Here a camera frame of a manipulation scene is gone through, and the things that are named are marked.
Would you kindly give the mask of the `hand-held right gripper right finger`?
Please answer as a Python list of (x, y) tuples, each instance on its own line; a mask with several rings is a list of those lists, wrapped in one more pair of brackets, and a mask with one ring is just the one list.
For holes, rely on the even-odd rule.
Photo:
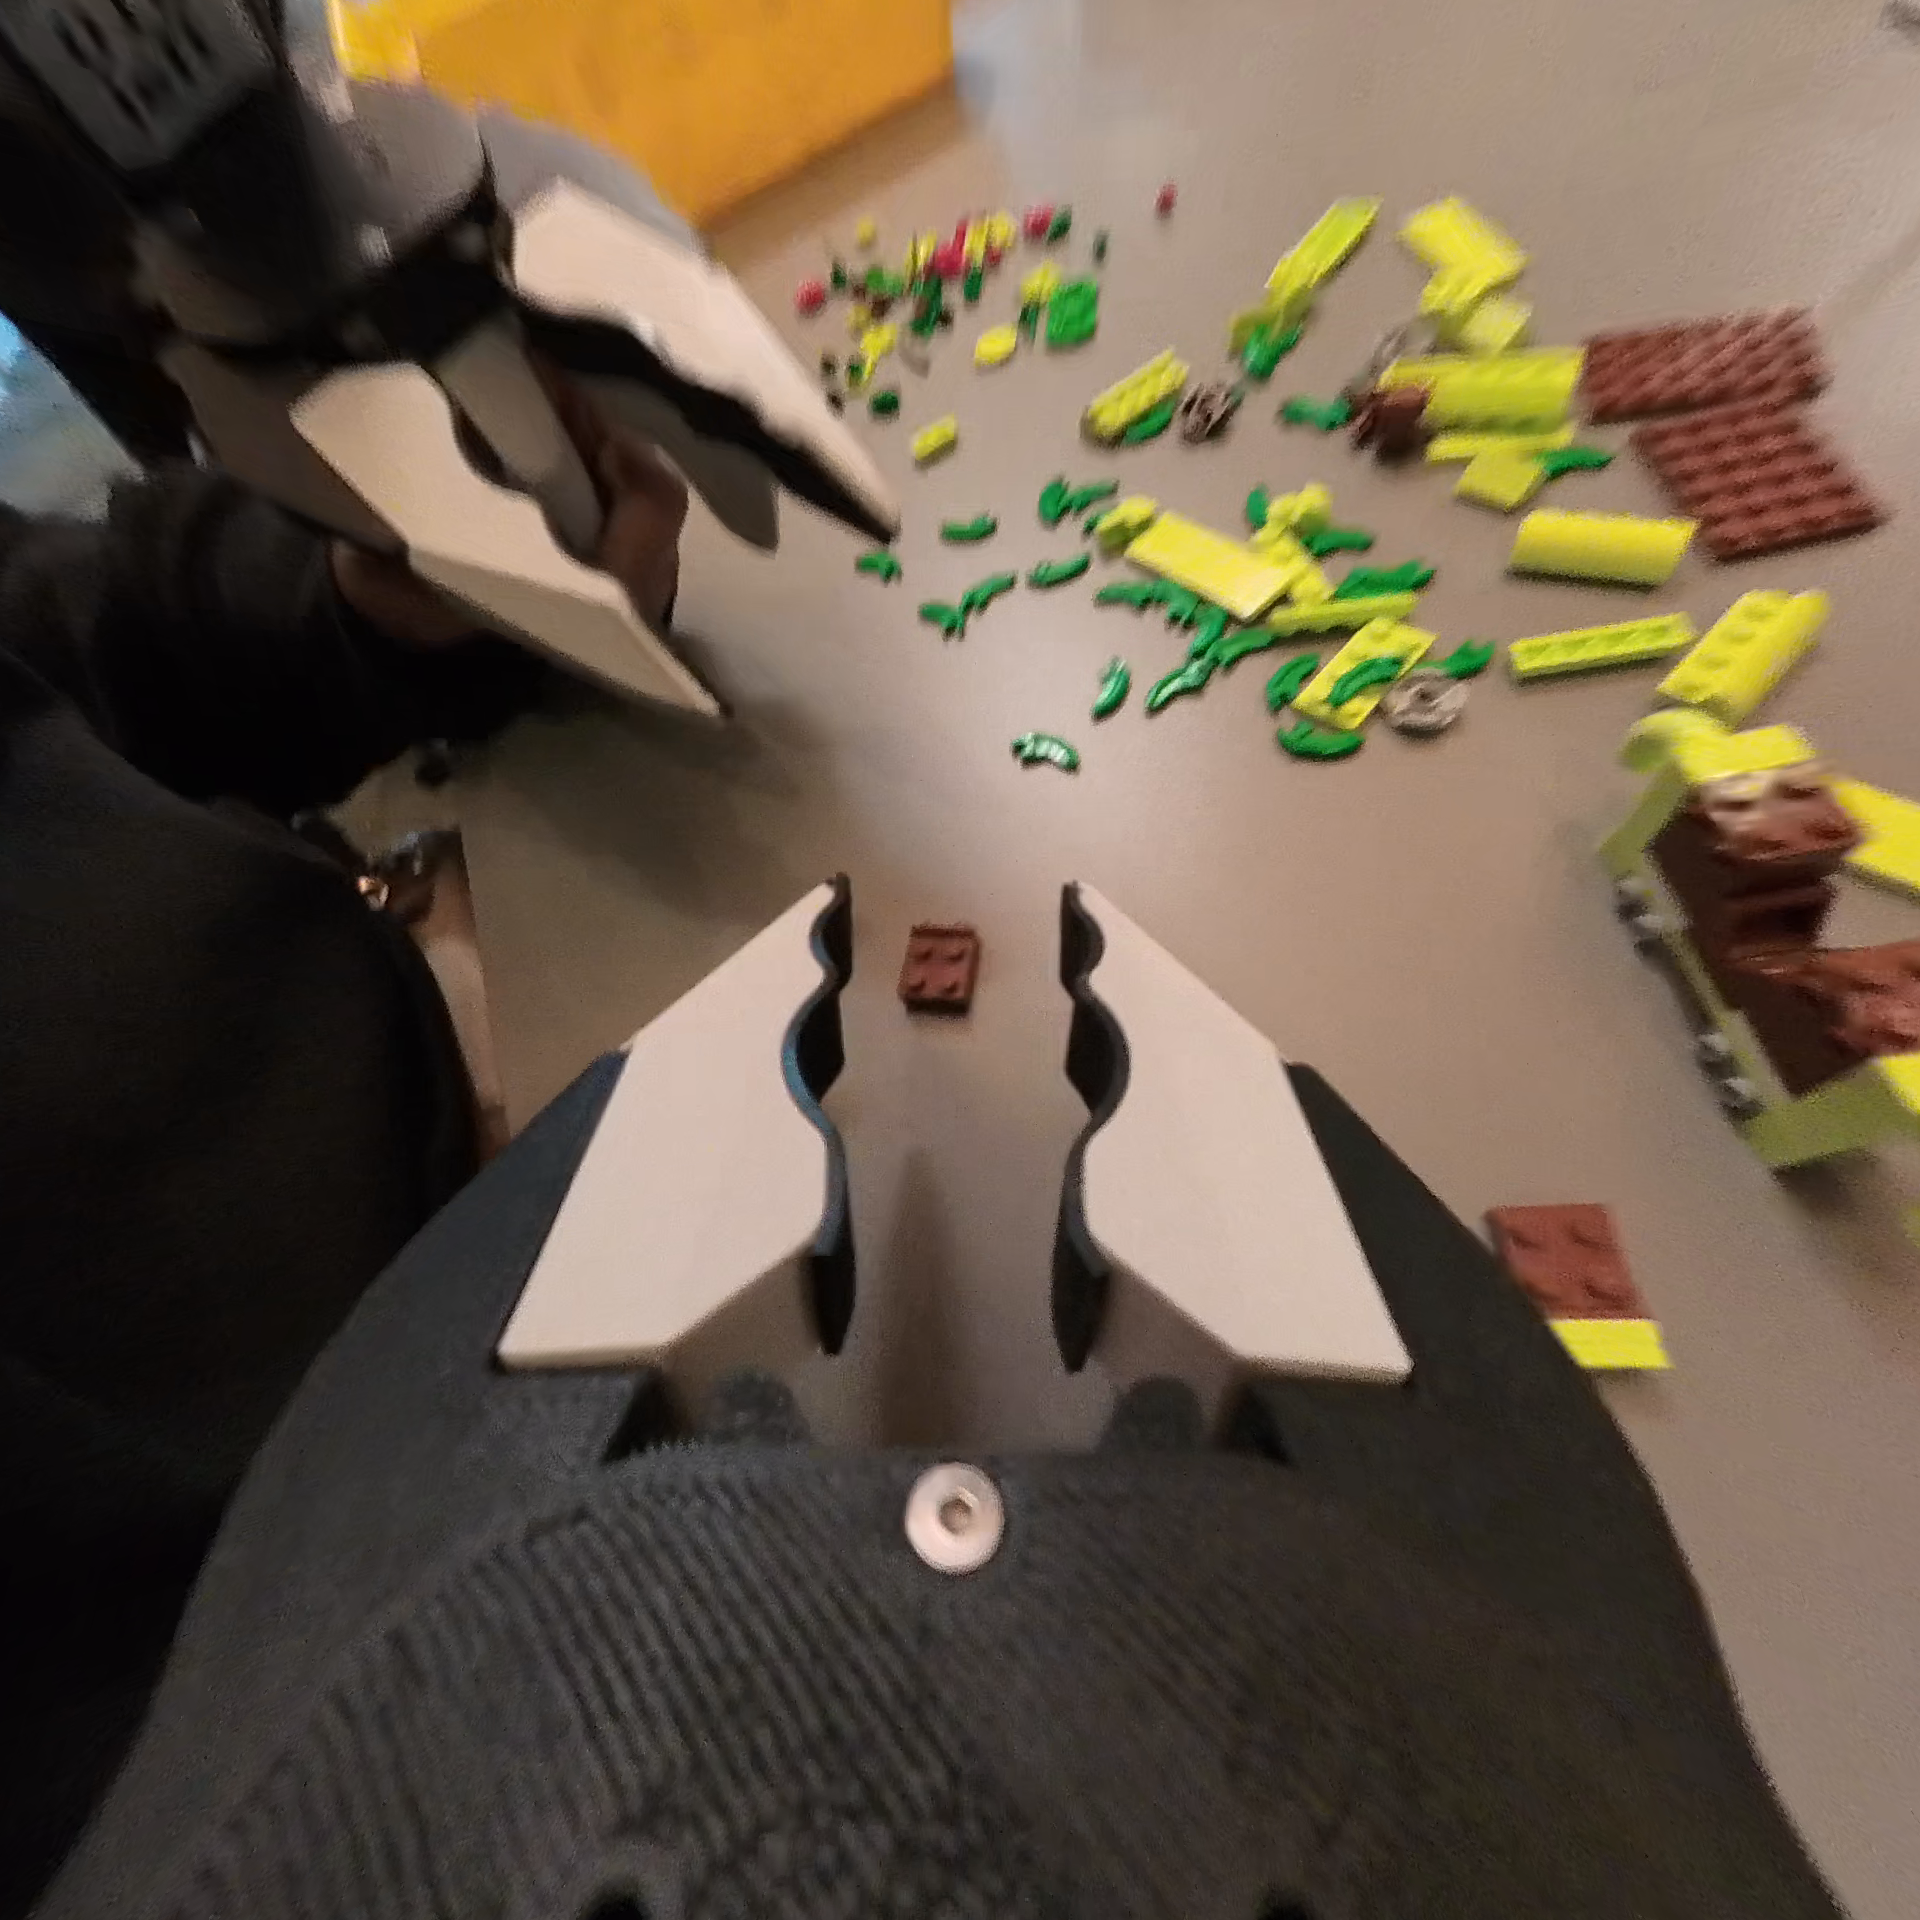
[(1071, 1375), (1403, 1384), (1409, 1352), (1279, 1046), (1094, 887), (1060, 899), (1048, 1321)]

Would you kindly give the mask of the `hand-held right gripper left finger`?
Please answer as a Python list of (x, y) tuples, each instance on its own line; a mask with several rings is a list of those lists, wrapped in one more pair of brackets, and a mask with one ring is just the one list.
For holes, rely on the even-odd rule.
[(843, 1351), (856, 1260), (824, 1095), (849, 976), (837, 872), (624, 1044), (501, 1329), (505, 1371), (775, 1371)]

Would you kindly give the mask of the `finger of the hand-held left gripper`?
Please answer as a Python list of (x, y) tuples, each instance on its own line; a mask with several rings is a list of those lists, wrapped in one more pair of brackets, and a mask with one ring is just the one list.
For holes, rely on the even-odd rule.
[(779, 496), (888, 544), (899, 494), (735, 279), (553, 183), (511, 214), (511, 291), (543, 358), (655, 443), (742, 544), (779, 547)]
[(639, 703), (709, 721), (724, 716), (627, 589), (553, 536), (533, 499), (469, 465), (453, 407), (429, 372), (385, 365), (328, 375), (292, 421), (324, 465), (389, 524), (414, 575), (484, 627)]

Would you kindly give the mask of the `brown brick with lime slope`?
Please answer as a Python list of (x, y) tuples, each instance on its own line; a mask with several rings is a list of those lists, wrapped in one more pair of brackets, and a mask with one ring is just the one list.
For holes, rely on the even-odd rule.
[(1495, 1260), (1589, 1373), (1657, 1375), (1672, 1367), (1663, 1329), (1604, 1204), (1509, 1204), (1483, 1214)]

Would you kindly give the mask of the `small brown square plate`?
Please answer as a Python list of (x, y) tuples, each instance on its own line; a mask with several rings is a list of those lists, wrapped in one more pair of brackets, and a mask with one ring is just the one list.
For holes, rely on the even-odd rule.
[(965, 920), (918, 920), (905, 933), (896, 995), (911, 1016), (958, 1019), (974, 1005), (981, 934)]

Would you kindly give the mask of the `person's left hand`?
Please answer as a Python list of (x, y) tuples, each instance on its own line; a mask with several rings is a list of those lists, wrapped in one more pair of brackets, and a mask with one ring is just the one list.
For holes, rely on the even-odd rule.
[(596, 561), (652, 628), (668, 628), (680, 589), (687, 489), (657, 446), (621, 424), (575, 422), (575, 451), (603, 508)]

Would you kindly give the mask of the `yellow plastic bin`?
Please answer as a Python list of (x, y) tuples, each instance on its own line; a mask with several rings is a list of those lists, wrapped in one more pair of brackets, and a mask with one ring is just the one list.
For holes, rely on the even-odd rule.
[(694, 224), (952, 76), (951, 1), (333, 1), (352, 80), (415, 81), (587, 140)]

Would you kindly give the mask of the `pile of tiny flower pieces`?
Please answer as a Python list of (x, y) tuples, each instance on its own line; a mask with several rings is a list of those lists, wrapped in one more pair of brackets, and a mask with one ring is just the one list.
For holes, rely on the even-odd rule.
[(942, 351), (995, 375), (1027, 356), (1060, 358), (1097, 342), (1108, 303), (1112, 227), (1073, 203), (1030, 200), (921, 227), (884, 246), (875, 216), (791, 291), (813, 375), (835, 414), (899, 424), (905, 381)]

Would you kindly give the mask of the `lime and brown brick assembly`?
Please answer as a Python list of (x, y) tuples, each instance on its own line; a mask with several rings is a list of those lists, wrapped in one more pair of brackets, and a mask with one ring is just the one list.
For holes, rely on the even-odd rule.
[(1599, 844), (1616, 917), (1663, 961), (1719, 1107), (1772, 1169), (1915, 1144), (1915, 940), (1833, 944), (1840, 887), (1913, 806), (1870, 798), (1793, 727), (1694, 709), (1641, 718), (1638, 780)]

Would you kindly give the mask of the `brown stem cluster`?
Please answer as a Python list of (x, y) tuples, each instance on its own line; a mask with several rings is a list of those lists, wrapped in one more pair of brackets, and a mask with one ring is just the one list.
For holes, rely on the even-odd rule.
[(1381, 464), (1424, 456), (1436, 436), (1436, 424), (1429, 421), (1432, 383), (1348, 385), (1342, 398), (1348, 401), (1345, 432), (1355, 451), (1369, 452)]

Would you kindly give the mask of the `scattered lime green bricks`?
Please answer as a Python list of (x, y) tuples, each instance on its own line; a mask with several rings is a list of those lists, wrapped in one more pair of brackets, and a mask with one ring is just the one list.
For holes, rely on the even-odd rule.
[[(1524, 246), (1459, 196), (1415, 207), (1399, 245), (1424, 269), (1412, 315), (1337, 391), (1285, 395), (1278, 427), (1311, 439), (1323, 456), (1342, 443), (1373, 470), (1444, 472), (1455, 503), (1512, 521), (1504, 575), (1524, 582), (1655, 595), (1694, 558), (1711, 559), (1694, 521), (1627, 443), (1651, 421), (1591, 422), (1577, 399), (1584, 342), (1529, 340)], [(1381, 464), (1352, 447), (1342, 392), (1403, 381), (1430, 383), (1436, 436), (1424, 456)], [(1030, 559), (991, 553), (1000, 535), (995, 511), (942, 519), (940, 558), (963, 571), (921, 599), (913, 617), (942, 641), (959, 641), (1014, 591), (1088, 582), (1094, 605), (1150, 613), (1182, 641), (1152, 681), (1139, 681), (1126, 655), (1105, 661), (1088, 700), (1089, 725), (1128, 702), (1163, 713), (1241, 663), (1278, 655), (1264, 681), (1278, 748), (1296, 760), (1343, 760), (1373, 727), (1389, 728), (1375, 713), (1381, 695), (1420, 667), (1473, 686), (1502, 664), (1529, 686), (1667, 664), (1655, 691), (1667, 709), (1740, 727), (1806, 659), (1830, 609), (1820, 589), (1753, 589), (1705, 628), (1684, 613), (1633, 613), (1443, 647), (1424, 627), (1438, 567), (1391, 559), (1373, 528), (1343, 517), (1351, 505), (1351, 492), (1318, 475), (1288, 487), (1255, 481), (1230, 532), (1152, 494), (1124, 494), (1105, 475), (1059, 472), (1032, 517), (1051, 549)]]

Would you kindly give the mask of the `large brown studded plate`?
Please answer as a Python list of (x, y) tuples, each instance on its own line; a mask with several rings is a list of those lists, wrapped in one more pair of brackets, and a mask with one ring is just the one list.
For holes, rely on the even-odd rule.
[(1593, 424), (1820, 395), (1830, 361), (1812, 312), (1777, 305), (1591, 335), (1574, 383)]
[(1887, 517), (1798, 405), (1744, 399), (1651, 421), (1627, 443), (1719, 565), (1862, 536)]

